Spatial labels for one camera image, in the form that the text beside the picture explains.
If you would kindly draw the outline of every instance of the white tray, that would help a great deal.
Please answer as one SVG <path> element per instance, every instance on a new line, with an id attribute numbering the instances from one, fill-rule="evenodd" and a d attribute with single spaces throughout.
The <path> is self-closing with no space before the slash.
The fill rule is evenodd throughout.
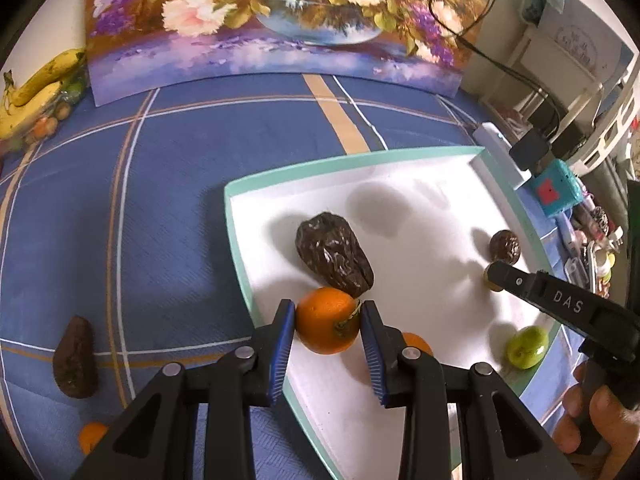
<path id="1" fill-rule="evenodd" d="M 534 370 L 502 363 L 517 328 L 557 326 L 535 307 L 482 282 L 488 242 L 513 230 L 516 266 L 550 272 L 532 224 L 484 148 L 418 148 L 337 157 L 268 171 L 225 188 L 226 223 L 242 294 L 255 324 L 273 319 L 281 298 L 298 302 L 324 285 L 294 246 L 304 219 L 331 211 L 347 219 L 373 268 L 385 324 L 417 333 L 446 364 L 491 363 L 521 394 Z M 300 424 L 336 479 L 398 477 L 404 409 L 382 408 L 370 387 L 360 338 L 322 356 L 294 339 L 284 387 Z M 452 466 L 460 463 L 450 410 Z"/>

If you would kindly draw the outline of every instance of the human hand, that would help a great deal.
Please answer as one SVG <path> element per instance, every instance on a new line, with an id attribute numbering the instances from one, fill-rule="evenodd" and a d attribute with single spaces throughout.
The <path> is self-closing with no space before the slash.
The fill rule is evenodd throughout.
<path id="1" fill-rule="evenodd" d="M 579 383 L 584 378 L 585 365 L 582 363 L 574 370 L 578 384 L 564 394 L 565 414 L 553 434 L 553 440 L 565 454 L 573 453 L 580 446 L 580 430 L 574 418 L 580 415 L 584 403 Z M 608 386 L 601 386 L 591 397 L 589 415 L 595 429 L 611 446 L 597 480 L 613 480 L 640 442 L 640 412 L 626 409 Z"/>

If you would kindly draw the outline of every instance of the banana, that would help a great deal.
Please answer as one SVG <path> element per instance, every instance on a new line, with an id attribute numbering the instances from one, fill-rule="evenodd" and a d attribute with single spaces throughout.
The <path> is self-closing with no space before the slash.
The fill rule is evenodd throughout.
<path id="1" fill-rule="evenodd" d="M 71 48 L 58 54 L 14 92 L 12 103 L 17 107 L 25 106 L 44 87 L 75 69 L 83 59 L 84 48 Z"/>
<path id="2" fill-rule="evenodd" d="M 13 98 L 15 96 L 14 80 L 11 72 L 4 74 L 4 93 L 0 102 L 0 139 L 11 137 L 14 128 L 23 121 L 29 120 L 39 110 L 45 107 L 60 91 L 62 83 L 55 81 L 46 85 L 24 106 L 15 106 Z"/>

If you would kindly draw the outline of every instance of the floral painting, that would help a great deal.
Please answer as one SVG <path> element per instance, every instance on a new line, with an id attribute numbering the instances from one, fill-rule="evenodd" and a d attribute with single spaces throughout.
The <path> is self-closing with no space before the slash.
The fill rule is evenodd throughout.
<path id="1" fill-rule="evenodd" d="M 86 0 L 97 105 L 186 80 L 327 73 L 452 96 L 488 0 Z"/>

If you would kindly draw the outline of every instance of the black cable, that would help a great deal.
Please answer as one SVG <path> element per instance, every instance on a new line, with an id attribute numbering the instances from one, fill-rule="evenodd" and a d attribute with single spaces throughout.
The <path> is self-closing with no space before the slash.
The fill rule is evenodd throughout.
<path id="1" fill-rule="evenodd" d="M 546 90 L 539 82 L 534 81 L 533 79 L 525 76 L 524 74 L 521 74 L 517 70 L 514 70 L 513 68 L 511 68 L 509 66 L 506 66 L 503 63 L 499 62 L 498 60 L 493 59 L 492 57 L 488 56 L 487 54 L 482 52 L 480 49 L 478 49 L 475 45 L 473 45 L 470 41 L 468 41 L 466 38 L 463 37 L 466 33 L 468 33 L 468 31 L 470 31 L 472 28 L 476 27 L 479 23 L 482 22 L 482 20 L 484 20 L 484 18 L 494 8 L 494 5 L 495 5 L 496 1 L 497 0 L 488 0 L 486 5 L 484 6 L 484 9 L 478 15 L 478 17 L 476 17 L 476 19 L 473 21 L 473 23 L 471 23 L 469 26 L 465 27 L 460 32 L 456 32 L 456 31 L 452 30 L 451 28 L 447 27 L 447 25 L 445 25 L 444 23 L 442 23 L 438 19 L 436 14 L 433 12 L 433 2 L 434 2 L 434 0 L 428 0 L 427 6 L 429 8 L 429 12 L 433 16 L 433 19 L 441 27 L 443 27 L 445 30 L 449 31 L 453 36 L 455 36 L 455 38 L 463 46 L 466 46 L 469 50 L 471 50 L 472 52 L 475 52 L 476 54 L 478 54 L 478 56 L 486 59 L 492 65 L 494 65 L 498 69 L 502 70 L 505 74 L 507 74 L 507 75 L 513 77 L 515 80 L 523 83 L 525 86 L 527 86 L 533 92 L 535 92 L 536 94 L 540 95 L 540 97 L 542 97 L 543 101 L 548 103 L 552 107 L 554 114 L 551 117 L 551 120 L 549 121 L 547 126 L 541 132 L 543 137 L 549 138 L 549 137 L 553 136 L 553 134 L 558 130 L 558 128 L 560 126 L 560 111 L 559 111 L 559 108 L 558 108 L 558 104 L 556 104 L 556 101 L 553 98 L 551 92 Z"/>

